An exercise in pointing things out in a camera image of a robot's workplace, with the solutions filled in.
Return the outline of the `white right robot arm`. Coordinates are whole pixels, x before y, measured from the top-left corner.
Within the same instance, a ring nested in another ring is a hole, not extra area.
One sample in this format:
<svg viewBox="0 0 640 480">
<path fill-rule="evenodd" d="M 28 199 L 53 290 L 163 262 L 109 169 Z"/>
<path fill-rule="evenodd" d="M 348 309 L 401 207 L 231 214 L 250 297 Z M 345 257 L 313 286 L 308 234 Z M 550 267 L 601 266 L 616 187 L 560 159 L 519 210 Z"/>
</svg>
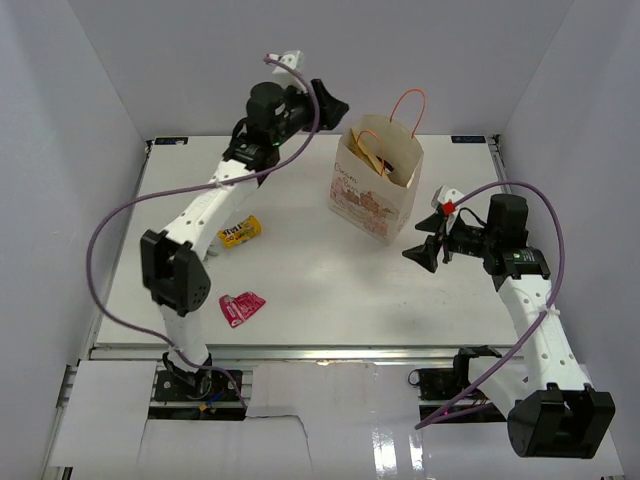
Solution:
<svg viewBox="0 0 640 480">
<path fill-rule="evenodd" d="M 471 226 L 454 205 L 461 197 L 455 189 L 438 190 L 434 214 L 416 226 L 427 239 L 403 255 L 429 272 L 456 254 L 481 259 L 511 317 L 526 371 L 508 366 L 490 347 L 462 349 L 454 358 L 453 390 L 466 399 L 481 392 L 505 417 L 520 457 L 593 458 L 615 404 L 610 393 L 594 389 L 572 352 L 546 259 L 528 243 L 525 198 L 492 195 L 486 220 Z"/>
</svg>

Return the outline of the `yellow chips bag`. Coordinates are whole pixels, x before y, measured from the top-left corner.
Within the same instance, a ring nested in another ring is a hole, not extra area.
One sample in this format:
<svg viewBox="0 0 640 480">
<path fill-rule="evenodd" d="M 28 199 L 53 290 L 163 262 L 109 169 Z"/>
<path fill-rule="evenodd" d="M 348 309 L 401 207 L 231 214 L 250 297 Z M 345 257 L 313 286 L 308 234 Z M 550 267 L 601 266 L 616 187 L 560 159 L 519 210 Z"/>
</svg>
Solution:
<svg viewBox="0 0 640 480">
<path fill-rule="evenodd" d="M 371 136 L 377 145 L 377 150 L 369 147 L 361 138 L 364 135 Z M 381 178 L 389 178 L 389 174 L 386 176 L 382 175 L 381 164 L 378 160 L 378 157 L 382 157 L 386 160 L 386 155 L 383 151 L 382 144 L 378 135 L 369 129 L 364 129 L 361 131 L 356 131 L 354 129 L 350 130 L 350 139 L 347 143 L 347 148 L 351 153 L 353 153 L 357 158 L 366 163 L 372 170 L 374 170 Z"/>
</svg>

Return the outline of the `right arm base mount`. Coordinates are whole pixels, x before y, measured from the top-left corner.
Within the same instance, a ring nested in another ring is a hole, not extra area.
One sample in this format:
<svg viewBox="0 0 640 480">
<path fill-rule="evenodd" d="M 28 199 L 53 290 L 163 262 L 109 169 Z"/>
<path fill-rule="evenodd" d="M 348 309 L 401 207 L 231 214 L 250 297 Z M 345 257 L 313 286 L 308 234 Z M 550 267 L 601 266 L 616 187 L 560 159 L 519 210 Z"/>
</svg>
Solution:
<svg viewBox="0 0 640 480">
<path fill-rule="evenodd" d="M 426 419 L 450 398 L 463 390 L 458 385 L 452 368 L 421 368 L 412 370 L 407 377 L 408 384 L 418 393 L 420 419 Z M 450 413 L 477 408 L 483 409 L 475 413 L 444 420 L 444 424 L 469 423 L 505 423 L 505 417 L 495 406 L 490 406 L 489 400 L 480 391 L 468 394 L 458 402 Z"/>
</svg>

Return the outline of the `red candy packet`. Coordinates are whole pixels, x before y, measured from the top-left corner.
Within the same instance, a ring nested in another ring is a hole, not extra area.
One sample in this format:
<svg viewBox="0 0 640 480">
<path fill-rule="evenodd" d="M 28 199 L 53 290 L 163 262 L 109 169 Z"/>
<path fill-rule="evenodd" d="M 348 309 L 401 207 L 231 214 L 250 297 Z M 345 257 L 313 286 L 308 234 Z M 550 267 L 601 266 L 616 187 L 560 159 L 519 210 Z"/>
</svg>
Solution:
<svg viewBox="0 0 640 480">
<path fill-rule="evenodd" d="M 266 300 L 254 292 L 244 292 L 236 297 L 224 295 L 218 300 L 221 312 L 231 328 L 237 328 L 259 311 Z"/>
</svg>

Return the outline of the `brown chocolate bar wrapper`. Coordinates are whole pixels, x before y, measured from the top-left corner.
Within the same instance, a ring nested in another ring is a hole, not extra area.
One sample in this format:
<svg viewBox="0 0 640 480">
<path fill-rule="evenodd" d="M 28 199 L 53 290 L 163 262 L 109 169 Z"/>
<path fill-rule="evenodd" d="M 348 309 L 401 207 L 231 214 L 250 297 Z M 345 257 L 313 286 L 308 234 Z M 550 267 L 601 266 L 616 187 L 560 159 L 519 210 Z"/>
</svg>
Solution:
<svg viewBox="0 0 640 480">
<path fill-rule="evenodd" d="M 389 162 L 387 162 L 386 160 L 384 160 L 382 157 L 378 157 L 378 160 L 381 164 L 381 168 L 382 168 L 382 175 L 386 176 L 390 173 L 392 173 L 394 171 L 394 166 L 391 165 Z"/>
</svg>

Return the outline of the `yellow M&M's packet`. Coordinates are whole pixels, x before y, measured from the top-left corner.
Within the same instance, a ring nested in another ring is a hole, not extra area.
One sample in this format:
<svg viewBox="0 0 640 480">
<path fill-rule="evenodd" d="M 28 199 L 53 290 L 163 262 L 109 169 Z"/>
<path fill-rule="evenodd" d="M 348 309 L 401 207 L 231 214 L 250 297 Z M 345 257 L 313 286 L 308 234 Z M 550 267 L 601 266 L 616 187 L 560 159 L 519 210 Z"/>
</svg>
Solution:
<svg viewBox="0 0 640 480">
<path fill-rule="evenodd" d="M 250 215 L 238 224 L 218 231 L 218 238 L 225 248 L 232 248 L 249 241 L 262 232 L 259 220 Z"/>
</svg>

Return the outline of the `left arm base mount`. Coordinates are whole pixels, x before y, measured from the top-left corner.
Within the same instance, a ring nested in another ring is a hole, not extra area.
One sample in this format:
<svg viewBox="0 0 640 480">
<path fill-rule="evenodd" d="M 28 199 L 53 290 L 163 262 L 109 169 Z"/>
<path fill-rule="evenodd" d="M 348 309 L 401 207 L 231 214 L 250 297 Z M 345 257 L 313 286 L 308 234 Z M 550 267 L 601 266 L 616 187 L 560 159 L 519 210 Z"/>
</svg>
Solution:
<svg viewBox="0 0 640 480">
<path fill-rule="evenodd" d="M 243 372 L 183 372 L 162 356 L 152 390 L 148 417 L 153 420 L 242 421 Z"/>
</svg>

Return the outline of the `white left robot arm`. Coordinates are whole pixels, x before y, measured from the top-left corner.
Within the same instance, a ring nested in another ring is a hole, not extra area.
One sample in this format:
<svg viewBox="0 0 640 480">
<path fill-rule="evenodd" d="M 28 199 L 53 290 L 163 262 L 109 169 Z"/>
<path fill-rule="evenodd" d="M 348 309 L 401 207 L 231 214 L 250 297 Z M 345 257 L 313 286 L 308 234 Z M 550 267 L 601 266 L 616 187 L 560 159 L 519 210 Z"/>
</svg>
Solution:
<svg viewBox="0 0 640 480">
<path fill-rule="evenodd" d="M 349 106 L 314 79 L 312 91 L 298 85 L 262 82 L 252 87 L 246 114 L 238 121 L 211 181 L 221 183 L 197 196 L 162 231 L 140 239 L 142 282 L 163 317 L 172 343 L 163 364 L 188 398 L 200 399 L 212 386 L 211 355 L 202 338 L 199 309 L 211 290 L 203 261 L 218 231 L 234 210 L 280 160 L 279 148 L 299 131 L 330 131 Z M 248 176 L 248 181 L 241 178 Z M 229 179 L 239 182 L 225 184 Z"/>
</svg>

